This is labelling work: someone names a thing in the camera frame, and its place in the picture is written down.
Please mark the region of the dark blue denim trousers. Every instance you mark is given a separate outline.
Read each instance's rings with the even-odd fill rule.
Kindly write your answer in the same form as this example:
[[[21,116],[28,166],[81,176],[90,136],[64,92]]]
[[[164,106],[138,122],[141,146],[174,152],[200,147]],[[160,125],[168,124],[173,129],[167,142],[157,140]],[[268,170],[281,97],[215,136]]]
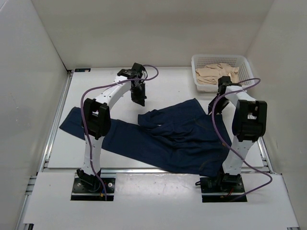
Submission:
[[[212,117],[196,99],[138,115],[138,123],[111,120],[101,150],[131,158],[172,173],[215,177],[231,145],[221,115]]]

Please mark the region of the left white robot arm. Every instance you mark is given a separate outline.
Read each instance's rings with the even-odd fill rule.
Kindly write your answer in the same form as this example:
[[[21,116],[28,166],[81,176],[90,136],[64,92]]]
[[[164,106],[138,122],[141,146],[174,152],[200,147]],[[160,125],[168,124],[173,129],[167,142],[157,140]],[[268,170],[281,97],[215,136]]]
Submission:
[[[145,67],[134,63],[130,69],[121,69],[103,93],[93,99],[82,99],[82,125],[85,137],[84,160],[77,175],[82,185],[90,192],[98,191],[102,182],[100,177],[100,154],[104,137],[110,131],[110,110],[126,92],[130,91],[131,100],[145,106],[145,83],[148,76]]]

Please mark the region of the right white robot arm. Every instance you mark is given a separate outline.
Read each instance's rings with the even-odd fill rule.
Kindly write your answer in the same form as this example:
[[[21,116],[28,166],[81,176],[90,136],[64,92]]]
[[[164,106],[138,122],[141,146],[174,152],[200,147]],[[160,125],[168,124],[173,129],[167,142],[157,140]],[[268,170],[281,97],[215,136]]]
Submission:
[[[247,153],[265,134],[267,124],[267,103],[249,96],[240,82],[233,83],[229,76],[222,76],[218,80],[217,95],[208,106],[214,130],[220,139],[223,138],[217,129],[215,117],[220,115],[229,103],[236,107],[232,121],[234,138],[231,145],[222,140],[229,149],[228,155],[217,177],[208,181],[209,188],[217,188],[223,192],[234,190],[240,184],[241,168]]]

